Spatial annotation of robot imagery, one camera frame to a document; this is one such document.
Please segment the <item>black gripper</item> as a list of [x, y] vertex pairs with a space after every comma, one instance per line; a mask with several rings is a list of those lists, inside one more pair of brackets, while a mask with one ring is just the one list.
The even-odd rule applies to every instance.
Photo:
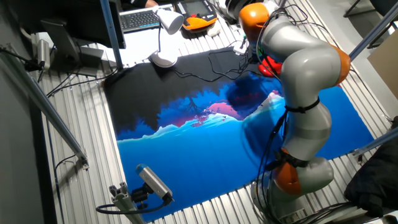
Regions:
[[251, 52], [251, 59], [252, 62], [256, 63], [261, 63], [264, 57], [261, 55], [261, 50], [260, 50], [260, 44], [258, 44], [256, 41], [249, 41], [249, 49]]

